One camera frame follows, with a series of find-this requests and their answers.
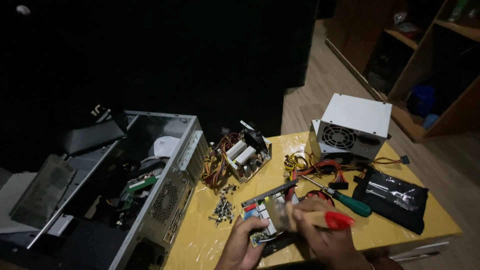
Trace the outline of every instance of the capacitor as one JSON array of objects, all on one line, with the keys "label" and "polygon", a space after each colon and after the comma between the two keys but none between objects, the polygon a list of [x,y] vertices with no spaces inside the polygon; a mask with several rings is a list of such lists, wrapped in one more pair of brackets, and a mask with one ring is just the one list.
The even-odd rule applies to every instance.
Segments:
[{"label": "capacitor", "polygon": [[250,176],[252,175],[252,171],[250,171],[250,166],[248,165],[243,166],[243,172],[245,174],[245,177],[247,178],[250,178]]},{"label": "capacitor", "polygon": [[257,159],[250,159],[249,163],[250,163],[250,170],[252,172],[256,172],[257,171]]}]

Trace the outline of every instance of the yellow tablecloth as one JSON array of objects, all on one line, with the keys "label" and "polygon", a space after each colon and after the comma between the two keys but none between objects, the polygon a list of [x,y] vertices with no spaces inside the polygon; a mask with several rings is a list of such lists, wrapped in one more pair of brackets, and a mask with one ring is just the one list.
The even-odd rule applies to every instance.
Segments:
[{"label": "yellow tablecloth", "polygon": [[[234,210],[236,217],[240,212],[241,202],[285,183],[284,156],[301,149],[310,152],[308,134],[308,132],[303,132],[268,138],[273,145],[272,160],[248,183],[240,185],[240,188],[233,195],[227,196],[228,200],[233,205],[236,205]],[[377,157],[399,159],[398,155],[387,143],[384,143]],[[423,186],[420,180],[408,168],[408,165],[389,164],[376,165],[376,167],[378,170],[391,176]],[[349,190],[343,190],[343,194],[352,195],[356,186],[356,183],[353,182],[353,176],[358,174],[359,172],[344,173],[345,179],[349,182]],[[316,178],[316,181],[327,185],[332,179],[333,176],[326,176],[323,179]],[[228,179],[228,184],[238,185],[238,182],[231,176]],[[318,190],[318,188],[309,182],[300,181],[295,191],[298,196],[304,196],[310,190]],[[206,188],[202,183],[198,183],[165,269],[209,270],[215,267],[232,226],[228,222],[222,222],[216,228],[215,222],[208,220],[208,216],[212,214],[218,200],[219,196],[214,195],[212,190]],[[460,228],[439,205],[432,194],[429,194],[427,200],[427,207],[423,217],[425,229],[422,235],[417,235],[375,213],[368,218],[363,218],[339,202],[336,203],[336,206],[357,221],[356,226],[352,228],[352,235],[354,245],[358,250],[405,243],[418,244],[417,246],[420,246],[420,243],[425,242],[423,240],[461,233]],[[295,245],[291,245],[263,258],[259,268],[301,260],[304,260],[302,255]]]}]

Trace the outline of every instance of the cable connector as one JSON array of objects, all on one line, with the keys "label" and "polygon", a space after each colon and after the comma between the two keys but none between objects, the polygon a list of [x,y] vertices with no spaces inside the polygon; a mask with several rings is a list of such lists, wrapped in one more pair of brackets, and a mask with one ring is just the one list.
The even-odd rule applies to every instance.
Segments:
[{"label": "cable connector", "polygon": [[348,182],[328,183],[328,187],[336,190],[348,189]]},{"label": "cable connector", "polygon": [[401,156],[400,161],[402,161],[402,164],[410,164],[410,160],[408,159],[408,156]]}]

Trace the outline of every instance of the ventilation grille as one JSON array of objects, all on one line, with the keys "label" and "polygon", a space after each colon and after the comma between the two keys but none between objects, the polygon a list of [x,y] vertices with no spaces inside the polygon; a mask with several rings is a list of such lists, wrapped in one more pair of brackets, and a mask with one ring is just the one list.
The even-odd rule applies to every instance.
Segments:
[{"label": "ventilation grille", "polygon": [[173,182],[168,179],[153,203],[153,212],[150,214],[152,218],[157,220],[159,223],[166,225],[166,221],[172,214],[178,197],[178,187],[176,187]]},{"label": "ventilation grille", "polygon": [[357,135],[352,129],[329,124],[324,128],[322,141],[338,149],[349,150],[353,147]]}]

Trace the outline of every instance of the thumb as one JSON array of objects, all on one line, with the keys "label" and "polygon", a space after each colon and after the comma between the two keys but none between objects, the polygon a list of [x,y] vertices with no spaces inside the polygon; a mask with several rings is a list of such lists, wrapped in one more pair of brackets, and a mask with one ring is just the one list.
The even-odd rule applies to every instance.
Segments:
[{"label": "thumb", "polygon": [[301,210],[295,209],[293,211],[293,219],[297,224],[298,231],[308,242],[310,247],[313,247],[318,244],[318,238],[321,236],[318,234],[317,230],[305,219],[304,213]]},{"label": "thumb", "polygon": [[238,226],[238,231],[240,233],[248,234],[253,229],[265,228],[269,224],[270,222],[268,221],[268,219],[249,217],[240,223],[240,225]]}]

